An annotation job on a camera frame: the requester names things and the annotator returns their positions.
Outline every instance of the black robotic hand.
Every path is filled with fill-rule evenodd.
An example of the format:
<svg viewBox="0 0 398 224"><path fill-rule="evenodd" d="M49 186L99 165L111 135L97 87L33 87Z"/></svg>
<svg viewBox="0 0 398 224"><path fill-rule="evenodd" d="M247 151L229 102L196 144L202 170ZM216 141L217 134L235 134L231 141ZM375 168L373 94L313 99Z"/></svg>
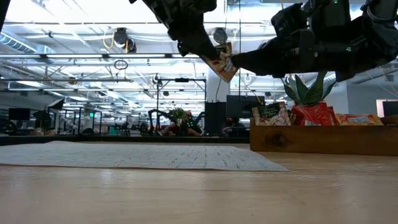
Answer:
<svg viewBox="0 0 398 224"><path fill-rule="evenodd" d="M182 56L188 53L205 56L210 60L219 57L203 26L203 15L216 9L216 0L142 0L168 28L168 35L178 41Z"/></svg>

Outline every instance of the red snack bag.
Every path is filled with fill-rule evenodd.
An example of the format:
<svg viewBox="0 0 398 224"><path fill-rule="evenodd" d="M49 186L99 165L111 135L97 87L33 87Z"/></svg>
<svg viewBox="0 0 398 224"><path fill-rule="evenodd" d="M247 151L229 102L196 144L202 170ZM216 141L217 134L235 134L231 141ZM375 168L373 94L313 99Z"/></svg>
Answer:
<svg viewBox="0 0 398 224"><path fill-rule="evenodd" d="M332 126L339 126L333 107L332 106L328 106L328 111L330 113L331 125Z"/></svg>
<svg viewBox="0 0 398 224"><path fill-rule="evenodd" d="M314 106L294 106L295 125L300 126L331 126L330 112L325 102Z"/></svg>

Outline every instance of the ceiling duct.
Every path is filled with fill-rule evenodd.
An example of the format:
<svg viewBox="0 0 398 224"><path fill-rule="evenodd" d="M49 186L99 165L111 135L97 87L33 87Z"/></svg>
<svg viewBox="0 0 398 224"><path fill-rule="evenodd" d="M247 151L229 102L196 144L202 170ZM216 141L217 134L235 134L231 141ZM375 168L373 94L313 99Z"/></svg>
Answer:
<svg viewBox="0 0 398 224"><path fill-rule="evenodd" d="M46 45L30 43L22 37L4 30L0 33L0 43L24 54L55 54L55 51ZM38 58L35 60L38 62L53 63L53 60L45 58Z"/></svg>

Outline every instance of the woven mat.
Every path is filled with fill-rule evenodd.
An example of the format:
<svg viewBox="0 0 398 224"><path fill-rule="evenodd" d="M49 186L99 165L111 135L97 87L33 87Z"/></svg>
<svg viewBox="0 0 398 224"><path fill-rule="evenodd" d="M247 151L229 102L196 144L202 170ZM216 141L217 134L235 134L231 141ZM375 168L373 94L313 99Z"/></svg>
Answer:
<svg viewBox="0 0 398 224"><path fill-rule="evenodd" d="M0 164L22 166L288 171L250 151L231 146L84 144L50 142L0 147Z"/></svg>

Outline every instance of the wooden table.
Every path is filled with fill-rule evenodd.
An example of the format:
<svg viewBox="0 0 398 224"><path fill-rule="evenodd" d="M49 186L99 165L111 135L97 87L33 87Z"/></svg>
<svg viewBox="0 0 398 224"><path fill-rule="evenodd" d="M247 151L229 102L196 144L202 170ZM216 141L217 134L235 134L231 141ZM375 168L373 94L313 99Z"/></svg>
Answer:
<svg viewBox="0 0 398 224"><path fill-rule="evenodd" d="M0 166L0 220L396 223L398 158L261 154L291 172Z"/></svg>

